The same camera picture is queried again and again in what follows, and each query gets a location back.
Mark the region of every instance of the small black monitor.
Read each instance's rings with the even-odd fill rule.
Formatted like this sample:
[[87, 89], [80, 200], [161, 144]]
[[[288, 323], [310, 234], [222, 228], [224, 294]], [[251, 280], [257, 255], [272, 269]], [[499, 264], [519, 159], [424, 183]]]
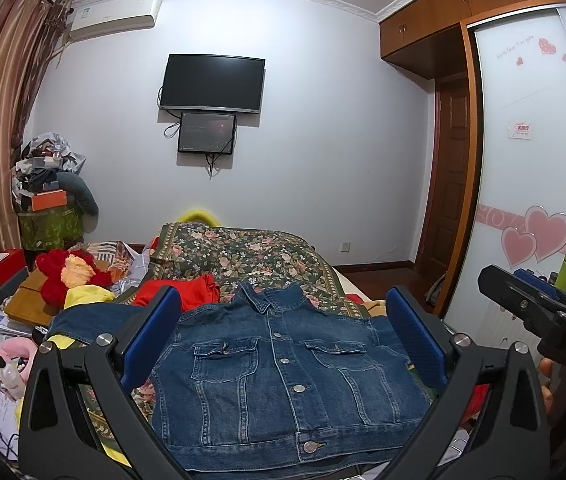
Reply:
[[229, 155], [234, 150], [236, 115], [183, 112], [178, 151]]
[[170, 54], [160, 108], [258, 113], [264, 75], [264, 59]]

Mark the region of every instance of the yellow ring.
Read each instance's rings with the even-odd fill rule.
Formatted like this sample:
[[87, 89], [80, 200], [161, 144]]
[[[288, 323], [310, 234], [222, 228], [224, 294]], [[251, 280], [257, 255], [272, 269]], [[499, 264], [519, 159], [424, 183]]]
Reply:
[[207, 211], [203, 211], [202, 209], [191, 209], [190, 211], [186, 212], [183, 216], [181, 216], [177, 221], [193, 222], [196, 220], [212, 227], [221, 226], [216, 218], [210, 215], [210, 213], [208, 213]]

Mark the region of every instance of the wooden floor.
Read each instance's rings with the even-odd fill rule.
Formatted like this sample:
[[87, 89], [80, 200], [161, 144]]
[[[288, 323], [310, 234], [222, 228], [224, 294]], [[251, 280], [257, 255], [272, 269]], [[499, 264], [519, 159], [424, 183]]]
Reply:
[[387, 270], [364, 270], [363, 272], [343, 272], [371, 300], [384, 300], [387, 291], [396, 285], [405, 285], [412, 296], [427, 311], [432, 308], [425, 303], [429, 285], [416, 272], [407, 267]]

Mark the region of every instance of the white air conditioner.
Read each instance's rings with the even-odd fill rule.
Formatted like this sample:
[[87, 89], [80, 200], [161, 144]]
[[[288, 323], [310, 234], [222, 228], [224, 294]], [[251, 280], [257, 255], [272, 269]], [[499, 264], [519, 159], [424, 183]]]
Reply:
[[85, 40], [135, 30], [152, 28], [160, 9], [160, 0], [107, 0], [76, 9], [70, 29], [73, 41]]

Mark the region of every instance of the red plush toy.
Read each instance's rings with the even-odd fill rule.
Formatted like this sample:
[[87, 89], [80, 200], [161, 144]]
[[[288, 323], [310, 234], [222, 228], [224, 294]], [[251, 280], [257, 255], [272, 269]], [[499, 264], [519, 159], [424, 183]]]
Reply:
[[50, 306], [63, 308], [70, 288], [79, 285], [112, 285], [109, 272], [103, 272], [87, 251], [61, 251], [52, 249], [36, 257], [36, 266], [47, 276], [41, 287], [41, 297]]

